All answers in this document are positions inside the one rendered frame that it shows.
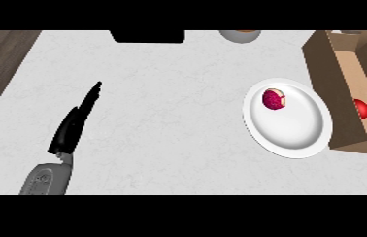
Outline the white round plate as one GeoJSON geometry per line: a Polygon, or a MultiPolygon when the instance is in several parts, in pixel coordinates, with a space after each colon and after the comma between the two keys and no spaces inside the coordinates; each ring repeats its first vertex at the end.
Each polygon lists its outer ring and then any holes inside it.
{"type": "Polygon", "coordinates": [[[300,82],[273,78],[257,83],[244,98],[242,115],[254,140],[276,155],[307,158],[328,147],[334,133],[331,111],[319,94],[300,82]],[[287,96],[287,106],[278,110],[263,103],[270,88],[287,96]]]}

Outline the brown cardboard box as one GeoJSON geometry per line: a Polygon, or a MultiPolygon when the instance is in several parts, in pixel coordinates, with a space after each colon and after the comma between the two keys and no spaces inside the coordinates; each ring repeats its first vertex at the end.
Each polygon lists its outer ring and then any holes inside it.
{"type": "Polygon", "coordinates": [[[367,153],[367,118],[354,100],[367,105],[367,30],[316,30],[303,46],[313,89],[334,119],[332,150],[367,153]]]}

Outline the red tomato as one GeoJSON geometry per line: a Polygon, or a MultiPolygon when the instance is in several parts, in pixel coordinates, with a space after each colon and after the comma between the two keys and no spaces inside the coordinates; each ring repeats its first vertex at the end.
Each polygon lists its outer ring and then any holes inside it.
{"type": "Polygon", "coordinates": [[[367,104],[360,100],[354,99],[356,108],[362,119],[367,119],[367,104]]]}

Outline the dark red round fruit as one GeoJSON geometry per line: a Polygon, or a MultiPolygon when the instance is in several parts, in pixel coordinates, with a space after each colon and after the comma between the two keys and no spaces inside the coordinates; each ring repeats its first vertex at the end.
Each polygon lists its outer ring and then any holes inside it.
{"type": "Polygon", "coordinates": [[[269,88],[265,91],[263,104],[270,110],[281,110],[287,106],[287,95],[279,89],[269,88]]]}

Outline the black appliance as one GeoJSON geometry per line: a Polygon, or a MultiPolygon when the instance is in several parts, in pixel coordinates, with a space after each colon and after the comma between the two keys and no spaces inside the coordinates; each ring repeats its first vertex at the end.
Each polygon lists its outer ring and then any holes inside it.
{"type": "Polygon", "coordinates": [[[119,43],[181,44],[185,41],[183,30],[113,30],[119,43]]]}

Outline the grey bowl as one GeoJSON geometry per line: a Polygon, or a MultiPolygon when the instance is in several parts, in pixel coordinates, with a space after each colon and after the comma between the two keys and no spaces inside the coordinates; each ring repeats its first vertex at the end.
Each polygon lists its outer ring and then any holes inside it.
{"type": "Polygon", "coordinates": [[[259,38],[262,31],[222,30],[220,33],[229,41],[244,44],[244,43],[251,43],[259,38]]]}

